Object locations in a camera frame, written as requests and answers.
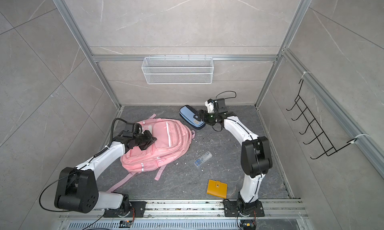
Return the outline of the pink student backpack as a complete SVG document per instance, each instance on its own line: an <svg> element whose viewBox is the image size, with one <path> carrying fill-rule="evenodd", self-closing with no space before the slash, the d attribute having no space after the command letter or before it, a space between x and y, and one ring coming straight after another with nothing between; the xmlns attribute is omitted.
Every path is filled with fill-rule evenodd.
<svg viewBox="0 0 384 230"><path fill-rule="evenodd" d="M108 193L115 192L134 175L142 172L157 170L155 180L158 181L166 166L188 151L196 134L179 120L160 119L156 118L156 115L140 121L139 124L157 140L146 150L142 151L139 147L134 147L120 158L123 168L129 174L107 190Z"/></svg>

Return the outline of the light blue pencil case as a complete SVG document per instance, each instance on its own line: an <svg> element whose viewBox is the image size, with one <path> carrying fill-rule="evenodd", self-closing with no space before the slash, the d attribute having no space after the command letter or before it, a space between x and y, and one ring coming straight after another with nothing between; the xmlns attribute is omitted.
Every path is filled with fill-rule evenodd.
<svg viewBox="0 0 384 230"><path fill-rule="evenodd" d="M190 105L182 106L179 110L180 116L194 129L200 130L205 127L206 123L195 119L195 115L198 113L196 109Z"/></svg>

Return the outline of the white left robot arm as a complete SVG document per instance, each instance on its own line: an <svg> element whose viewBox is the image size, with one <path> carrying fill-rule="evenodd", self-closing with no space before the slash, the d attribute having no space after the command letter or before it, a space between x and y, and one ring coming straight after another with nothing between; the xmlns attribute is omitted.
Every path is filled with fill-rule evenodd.
<svg viewBox="0 0 384 230"><path fill-rule="evenodd" d="M54 213L87 214L93 210L105 210L125 217L133 212L128 195L99 191L97 179L129 150L139 147L144 151L157 138L139 123L129 123L123 119L120 121L125 124L125 128L117 135L111 133L109 143L102 150L76 167L66 167L60 172L55 181Z"/></svg>

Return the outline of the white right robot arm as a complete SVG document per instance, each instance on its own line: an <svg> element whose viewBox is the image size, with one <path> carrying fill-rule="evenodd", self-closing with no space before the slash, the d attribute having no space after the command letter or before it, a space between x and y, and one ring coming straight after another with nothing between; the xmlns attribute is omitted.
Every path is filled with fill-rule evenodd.
<svg viewBox="0 0 384 230"><path fill-rule="evenodd" d="M273 166L272 154L268 138L260 137L249 130L240 119L228 111L224 98L209 99L205 102L206 110L199 110L194 118L210 126L221 125L222 129L229 131L242 145L241 167L245 174L243 186L235 204L238 215L248 217L263 217L264 208L259 200L261 183Z"/></svg>

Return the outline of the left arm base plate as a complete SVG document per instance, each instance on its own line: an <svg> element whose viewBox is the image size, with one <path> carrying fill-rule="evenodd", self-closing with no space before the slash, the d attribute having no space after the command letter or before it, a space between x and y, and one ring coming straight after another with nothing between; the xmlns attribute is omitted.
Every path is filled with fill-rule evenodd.
<svg viewBox="0 0 384 230"><path fill-rule="evenodd" d="M147 202L144 201L129 202L127 205L123 203L123 206L119 209L105 210L104 218L142 218L146 204Z"/></svg>

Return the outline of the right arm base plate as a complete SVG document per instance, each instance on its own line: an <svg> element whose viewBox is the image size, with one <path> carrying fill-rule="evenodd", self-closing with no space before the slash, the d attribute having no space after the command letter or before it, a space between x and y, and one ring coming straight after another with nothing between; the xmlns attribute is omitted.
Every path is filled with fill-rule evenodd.
<svg viewBox="0 0 384 230"><path fill-rule="evenodd" d="M252 203L244 203L241 199L236 201L230 201L228 199L223 200L224 212L226 217L264 217L264 207L262 202L256 200Z"/></svg>

